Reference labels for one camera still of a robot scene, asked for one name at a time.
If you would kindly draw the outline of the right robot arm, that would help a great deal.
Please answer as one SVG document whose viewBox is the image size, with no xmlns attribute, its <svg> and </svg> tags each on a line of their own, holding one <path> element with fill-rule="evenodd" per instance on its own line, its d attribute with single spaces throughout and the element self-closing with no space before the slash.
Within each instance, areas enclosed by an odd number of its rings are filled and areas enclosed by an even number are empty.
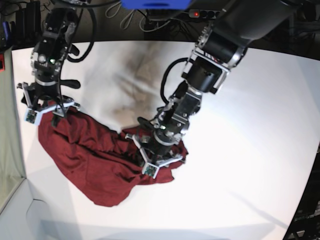
<svg viewBox="0 0 320 240">
<path fill-rule="evenodd" d="M 80 108 L 71 97 L 62 94 L 61 87 L 79 89 L 81 84 L 75 79 L 61 79 L 63 64 L 70 60 L 70 54 L 78 56 L 79 49 L 73 44 L 82 17 L 78 9 L 89 8 L 88 0 L 56 0 L 55 7 L 44 21 L 42 35 L 31 52 L 31 68 L 34 81 L 18 83 L 23 91 L 21 102 L 27 106 L 24 120 L 39 126 L 43 115 L 52 113 L 51 123 L 67 116 L 70 107 Z"/>
</svg>

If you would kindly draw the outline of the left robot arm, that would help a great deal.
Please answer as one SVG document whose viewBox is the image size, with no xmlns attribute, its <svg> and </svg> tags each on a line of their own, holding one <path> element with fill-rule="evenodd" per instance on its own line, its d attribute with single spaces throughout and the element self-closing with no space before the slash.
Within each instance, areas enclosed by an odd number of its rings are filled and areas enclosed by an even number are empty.
<svg viewBox="0 0 320 240">
<path fill-rule="evenodd" d="M 139 118 L 150 135 L 128 134 L 140 153 L 144 175 L 156 178 L 160 169 L 183 160 L 173 151 L 189 128 L 189 118 L 201 108 L 205 93 L 215 94 L 245 56 L 251 42 L 263 38 L 303 5 L 301 0 L 232 0 L 201 32 L 187 58 L 183 81 L 154 118 Z"/>
</svg>

